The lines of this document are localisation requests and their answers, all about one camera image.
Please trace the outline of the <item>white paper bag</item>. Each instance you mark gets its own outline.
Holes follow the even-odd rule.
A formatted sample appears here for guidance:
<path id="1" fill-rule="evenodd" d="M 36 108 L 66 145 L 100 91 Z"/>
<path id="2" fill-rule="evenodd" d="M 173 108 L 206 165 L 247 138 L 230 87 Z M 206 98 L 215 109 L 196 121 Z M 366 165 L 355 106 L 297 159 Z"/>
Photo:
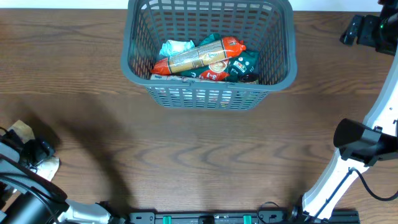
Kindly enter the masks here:
<path id="1" fill-rule="evenodd" d="M 23 146 L 27 141 L 31 139 L 39 138 L 35 136 L 33 129 L 21 120 L 16 121 L 10 128 L 8 128 L 8 131 L 10 133 L 13 131 L 16 136 L 21 140 Z M 43 163 L 41 163 L 37 167 L 26 168 L 51 182 L 55 174 L 57 173 L 59 166 L 60 159 L 53 155 L 51 158 L 44 160 Z"/>

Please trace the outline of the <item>green Nescafe coffee bag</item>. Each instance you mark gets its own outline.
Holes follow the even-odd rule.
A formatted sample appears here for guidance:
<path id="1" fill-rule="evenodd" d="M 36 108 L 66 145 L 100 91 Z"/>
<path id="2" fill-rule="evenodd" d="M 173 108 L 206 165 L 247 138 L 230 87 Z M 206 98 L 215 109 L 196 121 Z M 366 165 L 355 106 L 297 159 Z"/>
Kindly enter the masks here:
<path id="1" fill-rule="evenodd" d="M 209 44 L 210 42 L 220 39 L 221 36 L 214 33 L 207 36 L 198 46 Z M 180 75 L 213 81 L 241 82 L 246 76 L 250 76 L 254 73 L 258 55 L 258 52 L 245 50 L 237 57 L 212 63 L 204 67 L 186 70 L 181 72 Z"/>

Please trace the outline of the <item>red spaghetti packet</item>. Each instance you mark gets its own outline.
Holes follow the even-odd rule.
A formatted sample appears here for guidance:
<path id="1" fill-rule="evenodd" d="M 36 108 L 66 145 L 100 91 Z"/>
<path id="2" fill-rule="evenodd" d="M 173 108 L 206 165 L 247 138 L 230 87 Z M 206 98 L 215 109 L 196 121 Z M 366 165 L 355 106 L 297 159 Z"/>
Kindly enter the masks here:
<path id="1" fill-rule="evenodd" d="M 223 37 L 155 63 L 151 73 L 171 75 L 239 56 L 246 50 L 242 40 Z"/>

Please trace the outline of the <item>teal small tissue packet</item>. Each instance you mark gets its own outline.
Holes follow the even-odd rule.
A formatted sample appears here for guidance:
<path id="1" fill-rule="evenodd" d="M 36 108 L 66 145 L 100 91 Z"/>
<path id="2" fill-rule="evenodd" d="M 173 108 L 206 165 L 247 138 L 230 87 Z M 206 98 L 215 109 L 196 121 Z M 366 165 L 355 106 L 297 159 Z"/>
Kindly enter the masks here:
<path id="1" fill-rule="evenodd" d="M 171 57 L 193 48 L 195 48 L 195 44 L 191 40 L 188 42 L 167 40 L 166 43 L 162 44 L 159 55 Z"/>

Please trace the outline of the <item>blue Kleenex tissue pack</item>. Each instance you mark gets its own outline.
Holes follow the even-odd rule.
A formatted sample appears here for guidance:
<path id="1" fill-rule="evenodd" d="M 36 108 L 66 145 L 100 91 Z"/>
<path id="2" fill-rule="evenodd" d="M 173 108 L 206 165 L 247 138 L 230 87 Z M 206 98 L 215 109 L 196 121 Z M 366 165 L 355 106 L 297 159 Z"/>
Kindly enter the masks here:
<path id="1" fill-rule="evenodd" d="M 164 107 L 211 110 L 250 110 L 267 96 L 264 91 L 191 87 L 148 87 L 147 91 L 158 104 Z"/>

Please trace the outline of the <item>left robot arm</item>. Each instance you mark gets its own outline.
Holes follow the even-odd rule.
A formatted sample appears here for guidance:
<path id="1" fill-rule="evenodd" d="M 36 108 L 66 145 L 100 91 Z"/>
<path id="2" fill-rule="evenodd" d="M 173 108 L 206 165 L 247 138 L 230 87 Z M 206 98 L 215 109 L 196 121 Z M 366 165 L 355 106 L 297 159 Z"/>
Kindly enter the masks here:
<path id="1" fill-rule="evenodd" d="M 106 202 L 91 205 L 67 199 L 66 193 L 38 174 L 38 166 L 55 149 L 41 138 L 22 141 L 14 130 L 1 128 L 1 207 L 13 190 L 20 192 L 1 212 L 1 223 L 126 223 Z"/>

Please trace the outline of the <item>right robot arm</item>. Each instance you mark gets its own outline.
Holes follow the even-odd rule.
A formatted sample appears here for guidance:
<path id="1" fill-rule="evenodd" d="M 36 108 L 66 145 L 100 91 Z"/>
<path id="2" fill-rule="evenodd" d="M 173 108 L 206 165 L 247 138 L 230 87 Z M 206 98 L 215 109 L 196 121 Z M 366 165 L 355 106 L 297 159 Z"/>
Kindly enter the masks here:
<path id="1" fill-rule="evenodd" d="M 340 37 L 345 45 L 364 45 L 397 57 L 397 0 L 382 0 L 379 16 L 355 15 Z M 378 161 L 397 159 L 397 61 L 363 122 L 338 124 L 331 161 L 315 185 L 292 209 L 289 223 L 348 223 L 354 213 L 335 213 L 340 198 Z"/>

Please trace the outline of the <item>grey plastic basket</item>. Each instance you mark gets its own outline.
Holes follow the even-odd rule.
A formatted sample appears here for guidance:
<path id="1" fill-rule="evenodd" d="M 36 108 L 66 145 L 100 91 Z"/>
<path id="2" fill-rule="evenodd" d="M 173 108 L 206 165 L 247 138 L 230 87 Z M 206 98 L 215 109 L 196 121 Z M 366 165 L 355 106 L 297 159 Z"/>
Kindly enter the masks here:
<path id="1" fill-rule="evenodd" d="M 121 69 L 171 108 L 250 110 L 297 75 L 286 0 L 130 0 Z"/>

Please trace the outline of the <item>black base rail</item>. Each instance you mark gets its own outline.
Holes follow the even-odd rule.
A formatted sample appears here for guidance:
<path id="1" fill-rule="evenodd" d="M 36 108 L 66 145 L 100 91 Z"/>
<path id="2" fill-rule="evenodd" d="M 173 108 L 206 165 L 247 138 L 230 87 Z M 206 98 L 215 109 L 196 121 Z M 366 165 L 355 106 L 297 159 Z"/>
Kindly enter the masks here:
<path id="1" fill-rule="evenodd" d="M 283 207 L 265 207 L 256 211 L 223 211 L 208 213 L 140 211 L 130 213 L 127 223 L 133 224 L 360 224 L 355 210 L 335 210 L 329 219 L 320 220 L 303 213 L 297 207 L 291 212 Z"/>

